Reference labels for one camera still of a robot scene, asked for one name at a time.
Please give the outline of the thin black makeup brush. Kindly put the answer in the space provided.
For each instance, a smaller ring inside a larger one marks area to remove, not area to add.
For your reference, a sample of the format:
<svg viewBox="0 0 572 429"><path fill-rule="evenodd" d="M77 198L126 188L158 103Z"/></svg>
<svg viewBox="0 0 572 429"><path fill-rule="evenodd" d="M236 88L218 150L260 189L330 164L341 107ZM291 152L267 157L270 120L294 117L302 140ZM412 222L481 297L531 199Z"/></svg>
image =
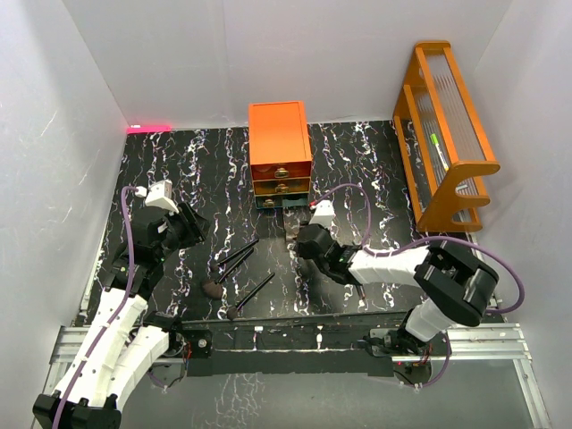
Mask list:
<svg viewBox="0 0 572 429"><path fill-rule="evenodd" d="M233 250L229 255L227 255L223 259L211 262L209 265L209 271L211 273L215 272L220 266L226 265L227 263L231 262L235 258L241 256L247 250L254 247L258 242L259 242L259 238L255 238L252 241L248 242L247 244L243 245L242 247Z"/></svg>

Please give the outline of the large fluffy powder brush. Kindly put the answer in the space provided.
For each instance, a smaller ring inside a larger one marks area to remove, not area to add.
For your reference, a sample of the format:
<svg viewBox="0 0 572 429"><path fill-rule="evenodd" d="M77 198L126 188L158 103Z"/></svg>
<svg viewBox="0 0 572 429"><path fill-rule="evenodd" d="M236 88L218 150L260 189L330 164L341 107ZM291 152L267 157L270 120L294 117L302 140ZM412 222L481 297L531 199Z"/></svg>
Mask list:
<svg viewBox="0 0 572 429"><path fill-rule="evenodd" d="M214 300L221 300L223 297L223 283L227 278L239 268L254 252L253 248L250 248L245 253L240 255L238 259L231 263L229 267L215 280L209 278L202 282L202 291L205 295Z"/></svg>

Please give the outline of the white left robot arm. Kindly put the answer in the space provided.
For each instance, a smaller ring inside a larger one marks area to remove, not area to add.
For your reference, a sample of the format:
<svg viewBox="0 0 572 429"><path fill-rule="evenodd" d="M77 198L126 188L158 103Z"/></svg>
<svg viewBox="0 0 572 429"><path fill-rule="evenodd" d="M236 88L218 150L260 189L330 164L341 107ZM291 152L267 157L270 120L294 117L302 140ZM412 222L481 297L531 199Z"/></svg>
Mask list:
<svg viewBox="0 0 572 429"><path fill-rule="evenodd" d="M210 223L189 204L174 212L157 206L136 210L127 239L115 251L97 312L63 378L38 395L32 413L43 428L117 428L139 381L162 355L179 354L185 338L179 318L147 311L164 263L205 241Z"/></svg>

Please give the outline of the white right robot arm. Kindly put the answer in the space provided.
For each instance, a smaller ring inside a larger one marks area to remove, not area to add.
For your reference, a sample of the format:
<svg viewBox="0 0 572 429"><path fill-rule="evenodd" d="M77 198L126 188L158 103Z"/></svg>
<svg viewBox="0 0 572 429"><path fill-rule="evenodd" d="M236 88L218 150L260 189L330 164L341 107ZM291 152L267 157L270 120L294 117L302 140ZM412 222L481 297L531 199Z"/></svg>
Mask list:
<svg viewBox="0 0 572 429"><path fill-rule="evenodd" d="M338 284L355 286L359 294L374 283L419 287L425 301L411 308L398 328L381 337L368 334L360 342L372 355L418 355L452 325L476 327L484 317L499 276L467 245L432 237L427 245L376 256L358 245L339 244L320 223L304 223L293 249L321 274Z"/></svg>

